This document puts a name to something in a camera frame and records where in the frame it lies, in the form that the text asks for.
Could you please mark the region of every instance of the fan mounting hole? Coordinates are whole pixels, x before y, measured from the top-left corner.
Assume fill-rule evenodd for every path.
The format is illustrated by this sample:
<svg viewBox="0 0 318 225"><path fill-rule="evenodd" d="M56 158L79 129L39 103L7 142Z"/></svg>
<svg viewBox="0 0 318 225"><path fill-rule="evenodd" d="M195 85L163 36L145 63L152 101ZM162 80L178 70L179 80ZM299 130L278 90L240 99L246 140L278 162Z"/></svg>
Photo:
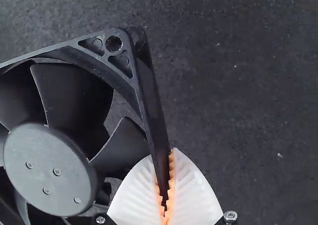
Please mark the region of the fan mounting hole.
<svg viewBox="0 0 318 225"><path fill-rule="evenodd" d="M110 36L105 43L106 49L111 53L116 53L123 48L123 41L118 36Z"/></svg>

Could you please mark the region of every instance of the fan blade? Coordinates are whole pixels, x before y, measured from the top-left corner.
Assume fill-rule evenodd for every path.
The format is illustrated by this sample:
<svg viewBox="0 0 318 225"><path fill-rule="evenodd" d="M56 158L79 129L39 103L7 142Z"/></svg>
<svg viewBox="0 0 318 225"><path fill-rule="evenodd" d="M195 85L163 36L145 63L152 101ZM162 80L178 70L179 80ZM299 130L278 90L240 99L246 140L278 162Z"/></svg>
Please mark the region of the fan blade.
<svg viewBox="0 0 318 225"><path fill-rule="evenodd" d="M71 64L34 64L31 72L49 127L78 131L104 123L113 95L105 82Z"/></svg>
<svg viewBox="0 0 318 225"><path fill-rule="evenodd" d="M34 115L44 114L30 73L30 66L34 63L26 61L0 77L0 123L9 130Z"/></svg>
<svg viewBox="0 0 318 225"><path fill-rule="evenodd" d="M5 128L3 125L0 125L0 167L4 165L3 163L3 146L8 136L8 129Z"/></svg>
<svg viewBox="0 0 318 225"><path fill-rule="evenodd" d="M68 135L77 143L88 159L92 159L109 139L109 133L104 125L80 132L68 132Z"/></svg>
<svg viewBox="0 0 318 225"><path fill-rule="evenodd" d="M120 178L150 151L144 131L130 118L120 120L107 143L90 163L103 175Z"/></svg>
<svg viewBox="0 0 318 225"><path fill-rule="evenodd" d="M0 168L0 224L23 225L14 202L15 189L3 167Z"/></svg>
<svg viewBox="0 0 318 225"><path fill-rule="evenodd" d="M27 202L17 191L15 191L15 204L25 225L31 225Z"/></svg>

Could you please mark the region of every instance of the computer fan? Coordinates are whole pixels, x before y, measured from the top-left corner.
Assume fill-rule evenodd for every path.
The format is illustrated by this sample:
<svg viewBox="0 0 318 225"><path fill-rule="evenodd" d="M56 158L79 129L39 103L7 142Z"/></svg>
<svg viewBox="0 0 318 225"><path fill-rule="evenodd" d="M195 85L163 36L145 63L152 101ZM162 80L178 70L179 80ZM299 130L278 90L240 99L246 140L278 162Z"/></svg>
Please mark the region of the computer fan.
<svg viewBox="0 0 318 225"><path fill-rule="evenodd" d="M124 117L109 135L104 121L114 90L144 130ZM123 180L108 212L79 216L94 204L109 204L107 177ZM170 150L142 28L104 30L0 64L0 224L237 220L234 211L224 221L222 215L200 170Z"/></svg>
<svg viewBox="0 0 318 225"><path fill-rule="evenodd" d="M169 144L142 28L50 46L0 64L0 74L2 223L78 224L93 203L109 202L105 177L123 179L149 153L167 191ZM103 123L114 89L146 133L123 118L109 136Z"/></svg>

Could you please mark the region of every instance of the gray carpet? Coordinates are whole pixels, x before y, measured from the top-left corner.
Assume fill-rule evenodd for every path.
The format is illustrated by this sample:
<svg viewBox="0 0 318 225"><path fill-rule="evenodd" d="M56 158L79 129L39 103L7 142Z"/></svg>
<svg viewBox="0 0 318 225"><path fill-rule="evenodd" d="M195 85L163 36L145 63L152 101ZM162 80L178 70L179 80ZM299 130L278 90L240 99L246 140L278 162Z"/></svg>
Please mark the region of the gray carpet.
<svg viewBox="0 0 318 225"><path fill-rule="evenodd" d="M0 60L144 26L171 146L241 225L318 212L318 0L0 0ZM109 128L130 113L116 97Z"/></svg>

